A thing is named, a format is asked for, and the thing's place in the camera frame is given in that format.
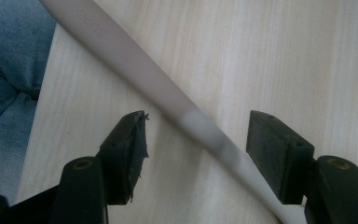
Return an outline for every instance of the jeans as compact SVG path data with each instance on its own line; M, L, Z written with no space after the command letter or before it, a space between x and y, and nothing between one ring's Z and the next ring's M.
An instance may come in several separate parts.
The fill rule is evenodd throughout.
M55 21L39 1L0 0L0 194L16 200Z

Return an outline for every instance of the wooden table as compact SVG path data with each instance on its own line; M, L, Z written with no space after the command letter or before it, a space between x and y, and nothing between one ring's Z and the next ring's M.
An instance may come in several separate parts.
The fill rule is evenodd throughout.
M316 157L358 165L358 1L97 3L240 147L250 110L275 115ZM150 114L150 158L111 223L278 223L219 162L57 26L18 201L93 156L122 116Z

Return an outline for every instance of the blue denim fabric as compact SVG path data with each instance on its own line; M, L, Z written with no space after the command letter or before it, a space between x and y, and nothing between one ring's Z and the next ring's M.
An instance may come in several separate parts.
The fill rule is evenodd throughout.
M0 194L16 200L55 21L39 1L0 0Z

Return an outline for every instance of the beige tube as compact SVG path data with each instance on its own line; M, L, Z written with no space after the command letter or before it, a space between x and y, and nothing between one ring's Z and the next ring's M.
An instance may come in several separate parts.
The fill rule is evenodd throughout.
M306 223L299 205L282 205L252 160L210 120L153 60L91 0L41 0L80 44L97 56L191 138L201 143L284 223Z

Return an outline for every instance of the wood grain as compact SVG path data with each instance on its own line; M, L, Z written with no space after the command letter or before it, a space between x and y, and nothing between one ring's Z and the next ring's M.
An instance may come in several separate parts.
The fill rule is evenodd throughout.
M97 3L239 147L255 109L304 136L315 157L358 165L358 1ZM150 113L150 159L133 202L109 208L112 223L278 223L59 26L18 201L57 185L68 161L95 155L119 119L139 109Z

